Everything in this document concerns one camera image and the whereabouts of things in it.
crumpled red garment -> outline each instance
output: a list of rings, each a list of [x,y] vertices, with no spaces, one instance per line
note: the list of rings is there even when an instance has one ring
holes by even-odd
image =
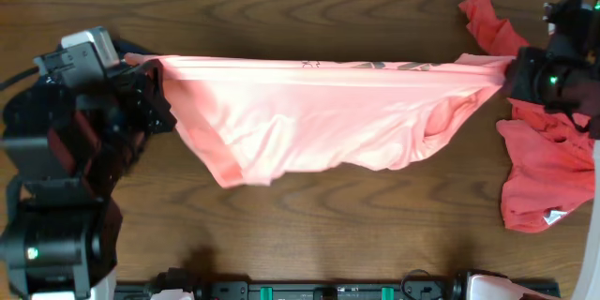
[[[517,55],[528,46],[507,19],[499,20],[489,0],[459,5],[471,21],[467,28],[491,55]],[[502,187],[502,217],[507,229],[541,232],[593,198],[593,140],[578,132],[564,114],[547,114],[540,105],[515,99],[513,119],[499,121],[513,168]],[[575,114],[579,125],[589,117]]]
[[[515,32],[508,19],[499,20],[489,0],[465,0],[458,5],[469,18],[467,29],[479,46],[490,55],[516,56],[518,49],[529,46]]]

brown wooden surface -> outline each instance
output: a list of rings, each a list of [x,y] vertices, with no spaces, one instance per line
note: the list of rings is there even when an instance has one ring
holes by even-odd
[[[157,53],[447,62],[480,53],[460,1],[0,0],[0,77],[31,67],[60,37],[97,25]],[[546,41],[539,20],[546,1],[493,0],[536,45]],[[0,104],[27,84],[2,93]],[[113,194],[125,216],[118,276],[143,280],[186,266],[257,280],[393,279],[414,268],[448,274],[478,267],[556,278],[569,295],[591,208],[539,234],[503,228],[499,198],[511,162],[495,122],[509,114],[493,98],[440,153],[397,172],[344,165],[231,190],[215,183],[175,133],[157,136]],[[14,173],[0,155],[0,186]]]

wood grain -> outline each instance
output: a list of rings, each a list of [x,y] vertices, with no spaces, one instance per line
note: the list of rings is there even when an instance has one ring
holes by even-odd
[[[30,67],[60,37],[96,25],[157,53],[448,62],[481,52],[464,28],[460,1],[0,0],[0,77]],[[493,0],[501,17],[540,46],[546,1],[556,0]],[[2,93],[0,104],[28,84]],[[509,115],[505,100],[494,97],[442,151],[397,172],[342,165],[230,190],[217,186],[176,134],[159,135],[113,194],[125,215],[118,275],[141,280],[183,265],[212,278],[394,279],[414,268],[443,275],[478,267],[556,278],[569,295],[591,208],[539,234],[503,228],[499,202],[511,162],[495,122]],[[14,173],[0,155],[0,185]]]

green clip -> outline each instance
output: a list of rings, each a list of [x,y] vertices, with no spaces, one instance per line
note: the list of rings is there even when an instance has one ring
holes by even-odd
[[[273,289],[270,287],[261,287],[261,300],[273,300]]]
[[[394,300],[394,289],[391,287],[382,287],[382,300]]]

printed graphic on shirt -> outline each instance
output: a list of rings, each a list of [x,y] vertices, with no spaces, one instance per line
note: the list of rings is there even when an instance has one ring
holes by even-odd
[[[431,67],[437,67],[441,64],[437,63],[422,63],[422,62],[409,62],[402,66],[398,66],[398,70],[416,70],[416,71],[428,71]]]
[[[376,68],[382,69],[385,68],[385,63],[383,62],[366,62],[364,64],[360,64],[358,66],[352,66],[353,68]]]
[[[302,68],[318,68],[320,65],[319,61],[302,61]]]

